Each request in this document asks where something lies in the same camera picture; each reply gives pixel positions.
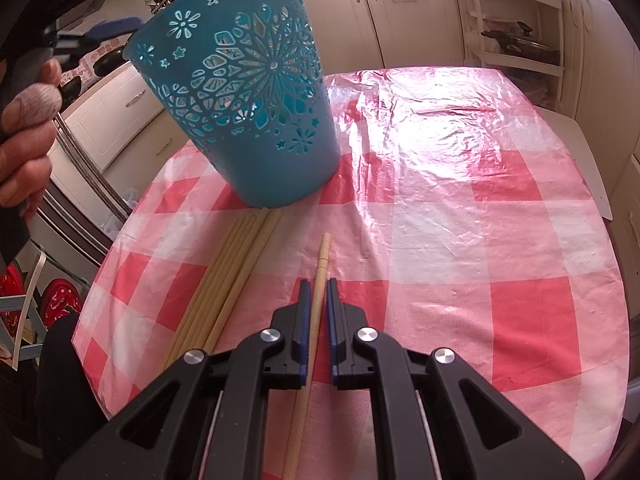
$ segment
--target finger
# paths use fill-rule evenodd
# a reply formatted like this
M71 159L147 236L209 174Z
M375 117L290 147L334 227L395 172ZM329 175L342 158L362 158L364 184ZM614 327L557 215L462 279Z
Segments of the finger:
M47 185L51 176L48 156L29 160L0 186L0 206L14 207Z
M4 109L0 126L7 135L53 119L62 106L62 96L53 85L34 83L20 92Z
M56 58L49 59L44 62L40 68L40 74L38 75L38 81L45 85L60 85L62 79L62 67L60 62Z
M23 130L0 144L0 182L32 158L47 155L56 138L52 122Z
M44 198L45 189L39 189L34 193L31 193L29 197L29 204L27 209L25 209L22 217L26 220L27 223L30 223L33 220L33 217L36 215L40 204L42 203L42 199Z

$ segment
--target red and white tablecloth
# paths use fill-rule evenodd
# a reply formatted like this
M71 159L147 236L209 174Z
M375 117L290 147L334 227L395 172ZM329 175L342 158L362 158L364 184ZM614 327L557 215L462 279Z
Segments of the red and white tablecloth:
M594 478L628 373L622 280L598 209L553 131L500 72L408 68L326 78L342 150L322 190L283 209L217 351L330 276L405 347L453 348ZM189 143L130 216L74 345L106 413L155 377L228 225L246 206ZM366 391L330 384L323 320L299 480L375 478ZM265 479L282 474L293 392L270 395Z

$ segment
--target plastic table cover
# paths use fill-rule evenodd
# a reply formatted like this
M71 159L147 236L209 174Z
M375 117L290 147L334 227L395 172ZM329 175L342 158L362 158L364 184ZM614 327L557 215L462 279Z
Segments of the plastic table cover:
M453 348L594 478L622 416L628 323L606 228L562 142L498 71L325 81L340 167L283 208L216 351L297 297L330 232L343 300L407 348ZM246 213L191 143L148 188L73 339L107 414L155 378L223 234ZM311 388L297 478L376 478L369 393L331 386L324 319ZM270 394L264 479L282 474L293 396Z

